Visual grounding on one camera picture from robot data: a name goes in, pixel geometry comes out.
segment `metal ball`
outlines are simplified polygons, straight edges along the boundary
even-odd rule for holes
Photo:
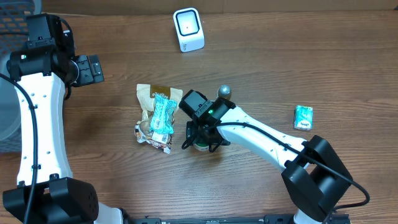
[[[231,99],[231,88],[229,87],[229,85],[221,85],[220,88],[217,91],[217,97],[221,97],[227,100]]]

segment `white cube speaker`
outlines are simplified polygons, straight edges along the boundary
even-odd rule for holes
[[[178,10],[173,15],[175,30],[182,52],[198,50],[205,46],[199,13],[190,7]]]

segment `small box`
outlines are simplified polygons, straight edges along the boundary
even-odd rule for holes
[[[309,106],[296,106],[294,111],[293,128],[309,131],[312,129],[313,109]]]
[[[196,9],[191,7],[178,10],[174,13],[173,19],[182,52],[198,50],[205,46],[205,36]]]

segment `wooden table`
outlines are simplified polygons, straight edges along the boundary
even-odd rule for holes
[[[206,45],[179,51],[172,16],[66,17],[78,54],[98,54],[105,82],[74,88],[65,142],[74,178],[133,217],[252,217],[294,213],[280,173],[238,145],[181,150],[188,116],[175,115],[170,155],[138,144],[136,85],[198,90],[232,100],[289,135],[329,140],[371,194],[347,209],[353,223],[398,218],[398,13],[296,12],[201,15]],[[292,129],[294,108],[314,108],[314,129]],[[13,189],[20,154],[0,156],[0,190]],[[359,202],[350,188],[340,204]],[[3,207],[1,223],[18,223]]]

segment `packaging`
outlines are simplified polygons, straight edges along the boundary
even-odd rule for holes
[[[296,106],[293,128],[309,131],[312,129],[313,109],[309,106]]]
[[[174,124],[173,115],[178,111],[178,104],[181,101],[182,93],[182,90],[170,87],[137,84],[137,98],[142,108],[142,119],[137,122],[134,134],[139,143],[147,142],[167,154],[170,153],[172,144],[171,134],[173,134],[172,125]],[[154,114],[156,109],[155,99],[159,102],[157,114]],[[165,125],[166,128],[162,128],[162,130],[151,129],[154,115],[155,119],[159,119],[160,117],[164,119],[164,124],[167,124]]]

